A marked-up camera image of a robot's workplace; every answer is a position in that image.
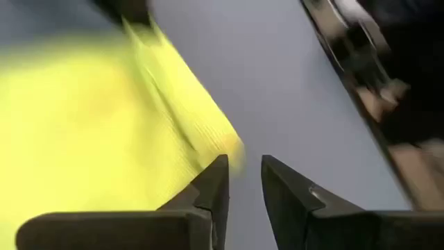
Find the yellow cloth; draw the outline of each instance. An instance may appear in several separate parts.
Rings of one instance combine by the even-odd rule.
[[[1,250],[32,217],[155,210],[217,155],[239,166],[233,127],[154,30],[2,55]]]

